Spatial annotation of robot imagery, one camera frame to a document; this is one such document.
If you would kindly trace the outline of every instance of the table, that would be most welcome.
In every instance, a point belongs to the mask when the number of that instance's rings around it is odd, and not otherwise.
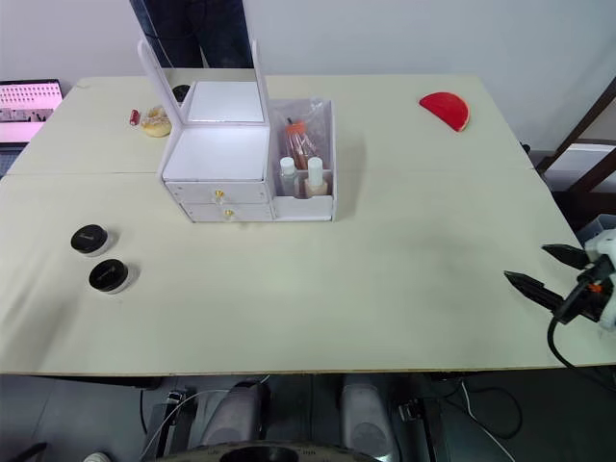
[[[339,219],[188,222],[153,174],[164,141],[112,117],[156,104],[144,80],[82,81],[0,182],[0,371],[558,366],[545,339],[549,313],[502,271],[526,272],[564,294],[576,272],[540,245],[575,237],[476,78],[271,77],[268,84],[271,97],[334,100]],[[471,104],[468,131],[456,134],[413,105],[443,89]],[[58,132],[86,101],[100,113],[72,142],[61,141]],[[103,156],[110,139],[116,149]],[[118,237],[94,259],[68,245],[89,222]],[[139,278],[118,295],[96,293],[90,269],[112,257],[138,268]],[[556,341],[574,363],[616,361],[616,336],[589,321],[562,328]]]

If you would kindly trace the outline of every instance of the white bottle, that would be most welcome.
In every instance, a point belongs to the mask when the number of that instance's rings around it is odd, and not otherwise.
[[[304,180],[306,197],[313,195],[327,195],[327,182],[323,180],[323,161],[320,157],[311,157],[308,160],[308,178]]]
[[[292,157],[283,157],[280,159],[280,184],[282,185],[282,194],[290,197],[299,196],[299,178],[295,169],[295,161]]]

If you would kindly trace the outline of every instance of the floor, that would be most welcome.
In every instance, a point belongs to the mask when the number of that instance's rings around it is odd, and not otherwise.
[[[172,377],[156,390],[144,392],[144,414],[172,389],[225,390],[245,377]],[[442,394],[454,381],[426,388],[419,374],[380,374],[375,384],[388,396],[391,384],[411,396]],[[268,379],[273,401],[268,439],[312,440],[340,444],[336,394],[339,375],[281,375]],[[568,371],[489,372],[470,376],[470,389],[501,386],[521,403],[524,426],[502,443],[518,461],[616,460],[616,398]],[[199,400],[191,441],[195,445],[224,393]],[[396,400],[397,394],[391,394]],[[452,399],[463,404],[462,395]],[[514,408],[498,393],[471,393],[476,416],[493,428],[511,426]],[[439,401],[452,462],[507,461],[506,456],[470,419]],[[0,376],[0,461],[35,442],[50,444],[42,461],[81,461],[94,451],[108,453],[115,462],[139,460],[144,436],[139,417],[140,390],[116,385],[53,378]],[[424,461],[421,441],[409,438],[413,423],[392,412],[402,460]]]

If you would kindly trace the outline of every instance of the mirror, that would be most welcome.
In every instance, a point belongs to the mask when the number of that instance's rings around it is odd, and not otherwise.
[[[242,0],[129,0],[186,122],[263,122]]]

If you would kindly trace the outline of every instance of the drawer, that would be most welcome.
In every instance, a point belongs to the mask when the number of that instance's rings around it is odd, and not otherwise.
[[[182,204],[192,221],[272,221],[269,204]]]
[[[264,204],[265,183],[167,182],[167,188],[182,204]]]

